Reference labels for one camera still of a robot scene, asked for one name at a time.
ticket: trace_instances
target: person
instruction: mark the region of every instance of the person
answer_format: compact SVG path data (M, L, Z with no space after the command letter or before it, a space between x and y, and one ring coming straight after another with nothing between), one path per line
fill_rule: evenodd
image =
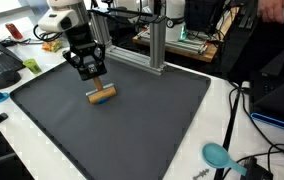
M259 22L228 73L233 82L250 80L284 50L284 0L258 0ZM279 76L284 77L284 64Z

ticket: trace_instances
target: blue spoon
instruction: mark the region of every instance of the blue spoon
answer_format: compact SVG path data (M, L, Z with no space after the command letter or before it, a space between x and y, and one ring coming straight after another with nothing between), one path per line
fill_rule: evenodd
M213 168L223 169L229 167L242 176L246 175L246 168L233 161L228 152L218 144L206 144L202 149L202 155L204 161Z

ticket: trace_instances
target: gray mat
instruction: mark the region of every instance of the gray mat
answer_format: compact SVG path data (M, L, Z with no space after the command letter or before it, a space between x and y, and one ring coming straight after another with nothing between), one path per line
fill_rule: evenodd
M118 94L102 105L88 103L93 82L81 81L67 63L11 98L87 179L162 179L210 80L173 68L155 76L105 62L101 81L114 83Z

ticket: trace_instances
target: table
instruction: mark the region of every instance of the table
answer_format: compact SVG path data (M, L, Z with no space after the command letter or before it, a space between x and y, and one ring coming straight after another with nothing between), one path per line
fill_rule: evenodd
M18 45L9 49L21 59L35 58L43 73L64 62L61 55L63 49L56 53L45 52L41 50L39 45ZM173 64L170 65L208 76ZM19 73L22 80L1 92L11 92L38 76L33 75L28 69L22 69ZM208 142L223 143L230 116L228 94L232 90L232 86L222 79L208 77L211 78L211 86L178 148L164 180L191 180L199 171L206 168L210 172L202 179L213 179L214 177L215 169L205 164L200 152L203 145ZM0 113L2 112L7 113L9 118L0 124L0 131L35 179L85 179L11 99L0 104ZM284 130L259 122L257 124L272 142L284 143ZM267 152L268 148L269 145L257 133L242 108L239 107L229 148L231 157L237 160L247 155ZM265 156L259 157L258 160L260 165L266 167ZM284 155L271 156L271 169L274 173L274 179L284 179ZM227 179L239 179L239 177L238 174L231 171Z
M221 26L219 34L215 35L215 38L219 39L219 37L221 37L220 40L223 41L224 36L228 33L229 29L231 28L231 25L234 21L234 18L236 17L236 15L238 13L238 10L239 10L239 8L232 8L231 9L231 14L229 16L227 16L227 18L225 19L224 23ZM136 44L140 44L140 45L143 45L143 46L150 46L150 43L146 40L141 39L139 37L139 35L133 37L132 40ZM181 55L181 56L185 56L185 57L188 57L188 58L192 58L192 59L195 59L195 60L211 63L213 61L214 57L216 56L216 53L218 52L218 47L214 46L213 44L208 44L208 47L204 51L203 54L199 54L195 50L190 51L188 49L175 48L172 45L171 46L166 45L165 50L167 52L171 52L171 53L178 54L178 55Z

